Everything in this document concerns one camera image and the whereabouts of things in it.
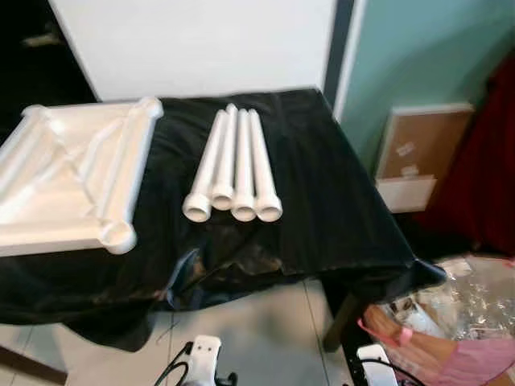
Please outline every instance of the white pvc pipe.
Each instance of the white pvc pipe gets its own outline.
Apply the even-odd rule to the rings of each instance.
[[[233,208],[231,209],[233,216],[240,221],[251,221],[256,217],[250,152],[249,113],[240,110],[238,114],[236,192],[233,199]]]
[[[227,123],[227,113],[219,110],[212,124],[211,133],[204,148],[204,154],[196,171],[192,190],[183,204],[183,213],[191,221],[203,223],[211,216],[212,177],[216,159]]]
[[[228,114],[224,143],[221,149],[220,163],[212,189],[212,205],[216,209],[226,211],[233,201],[234,153],[236,141],[236,122],[238,109],[230,104],[225,109]]]
[[[282,215],[281,200],[275,192],[274,177],[266,151],[265,136],[256,110],[250,110],[250,133],[254,178],[256,180],[256,213],[260,220],[272,222]]]

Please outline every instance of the dark red fabric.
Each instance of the dark red fabric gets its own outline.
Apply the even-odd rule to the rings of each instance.
[[[422,226],[515,254],[515,55],[488,82],[476,117]]]

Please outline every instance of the teal wall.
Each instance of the teal wall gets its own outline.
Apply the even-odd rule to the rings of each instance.
[[[513,46],[514,0],[368,0],[342,128],[368,170],[393,106],[477,102]]]

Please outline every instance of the cork board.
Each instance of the cork board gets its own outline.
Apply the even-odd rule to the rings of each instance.
[[[449,170],[473,114],[469,104],[394,109],[376,179],[433,175]]]

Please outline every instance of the white wall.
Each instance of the white wall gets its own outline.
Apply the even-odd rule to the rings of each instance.
[[[101,100],[323,87],[336,0],[51,0]]]

